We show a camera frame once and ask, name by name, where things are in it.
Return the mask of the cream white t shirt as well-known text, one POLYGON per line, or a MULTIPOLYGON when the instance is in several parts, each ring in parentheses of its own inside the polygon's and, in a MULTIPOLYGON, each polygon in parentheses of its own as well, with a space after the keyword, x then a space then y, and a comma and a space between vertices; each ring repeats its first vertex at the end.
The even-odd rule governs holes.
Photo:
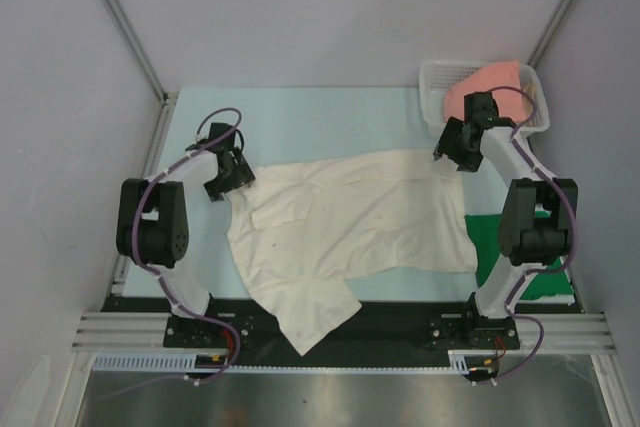
POLYGON ((428 150, 271 165, 255 177, 229 196, 227 239, 251 298, 300 355, 360 310, 351 279, 477 269, 461 175, 428 150))

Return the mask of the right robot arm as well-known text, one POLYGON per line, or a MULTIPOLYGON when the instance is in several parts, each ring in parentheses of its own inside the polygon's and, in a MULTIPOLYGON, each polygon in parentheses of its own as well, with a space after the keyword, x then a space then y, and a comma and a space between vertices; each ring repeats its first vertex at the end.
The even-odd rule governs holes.
POLYGON ((464 97, 463 118, 451 117, 434 158, 475 173, 489 161, 508 187, 498 228, 500 258, 473 296, 477 314, 461 323, 463 340, 484 348, 497 336, 493 319, 514 315, 517 301, 538 275, 565 271, 578 243, 578 187, 544 167, 522 135, 523 123, 502 117, 494 88, 464 97))

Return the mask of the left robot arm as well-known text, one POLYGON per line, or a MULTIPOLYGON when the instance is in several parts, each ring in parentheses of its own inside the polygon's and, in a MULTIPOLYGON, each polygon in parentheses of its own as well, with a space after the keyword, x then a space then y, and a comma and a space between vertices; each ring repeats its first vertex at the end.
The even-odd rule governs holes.
POLYGON ((222 201, 255 180, 244 147, 236 126, 214 122, 180 160, 152 177, 129 178, 120 190, 118 253, 158 281, 171 312, 190 317, 185 332, 202 347, 219 339, 221 323, 206 313, 211 295, 188 253, 189 222, 205 200, 222 201))

